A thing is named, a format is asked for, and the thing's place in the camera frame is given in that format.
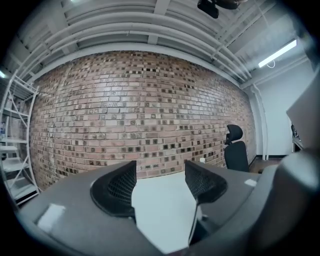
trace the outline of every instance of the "projector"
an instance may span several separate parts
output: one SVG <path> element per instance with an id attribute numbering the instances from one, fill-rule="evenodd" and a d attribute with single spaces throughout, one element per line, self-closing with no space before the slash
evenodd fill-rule
<path id="1" fill-rule="evenodd" d="M 201 11 L 217 19 L 219 17 L 219 10 L 216 8 L 216 5 L 224 9 L 235 10 L 241 3 L 246 1 L 247 0 L 199 0 L 197 6 Z"/>

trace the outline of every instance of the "white wall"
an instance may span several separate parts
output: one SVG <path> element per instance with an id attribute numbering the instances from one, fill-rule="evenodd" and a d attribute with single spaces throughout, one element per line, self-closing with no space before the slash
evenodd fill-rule
<path id="1" fill-rule="evenodd" d="M 253 114 L 254 119 L 254 126 L 255 126 L 255 143 L 256 143 L 256 154 L 262 155 L 263 154 L 263 142 L 262 142 L 262 124 L 261 118 L 259 113 L 259 107 L 256 100 L 255 95 L 252 92 L 248 92 L 250 106 Z"/>
<path id="2" fill-rule="evenodd" d="M 268 128 L 268 154 L 288 155 L 292 152 L 291 122 L 286 111 L 304 92 L 313 78 L 309 61 L 257 85 L 261 91 Z M 256 154 L 262 155 L 262 128 L 254 95 L 249 95 L 254 116 Z"/>

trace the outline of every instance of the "ceiling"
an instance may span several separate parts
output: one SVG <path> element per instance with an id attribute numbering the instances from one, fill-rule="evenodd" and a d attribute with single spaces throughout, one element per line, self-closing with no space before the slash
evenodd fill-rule
<path id="1" fill-rule="evenodd" d="M 55 60 L 92 46 L 135 42 L 176 49 L 248 85 L 258 63 L 295 36 L 275 0 L 248 0 L 236 10 L 219 8 L 214 19 L 198 0 L 48 0 L 17 31 L 1 70 L 27 81 Z M 303 55 L 277 59 L 277 68 Z M 264 67 L 267 73 L 270 68 Z"/>

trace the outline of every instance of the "black office chair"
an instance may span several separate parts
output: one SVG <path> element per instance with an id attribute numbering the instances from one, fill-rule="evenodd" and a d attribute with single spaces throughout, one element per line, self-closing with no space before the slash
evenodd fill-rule
<path id="1" fill-rule="evenodd" d="M 243 141 L 237 141 L 244 134 L 242 129 L 235 124 L 228 124 L 226 127 L 229 130 L 224 143 L 227 145 L 224 149 L 226 167 L 231 170 L 249 172 L 246 144 Z"/>

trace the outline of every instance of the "black mesh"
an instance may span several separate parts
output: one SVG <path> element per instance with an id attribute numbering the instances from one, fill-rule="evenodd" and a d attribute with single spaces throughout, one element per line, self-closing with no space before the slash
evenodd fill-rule
<path id="1" fill-rule="evenodd" d="M 213 203 L 228 188 L 227 181 L 194 162 L 185 162 L 185 182 L 198 204 Z"/>
<path id="2" fill-rule="evenodd" d="M 136 170 L 132 168 L 122 175 L 115 176 L 110 181 L 107 189 L 111 196 L 131 206 L 131 195 L 136 182 Z"/>
<path id="3" fill-rule="evenodd" d="M 111 216 L 135 220 L 131 197 L 137 182 L 136 169 L 137 162 L 131 161 L 94 181 L 91 197 L 95 204 Z"/>

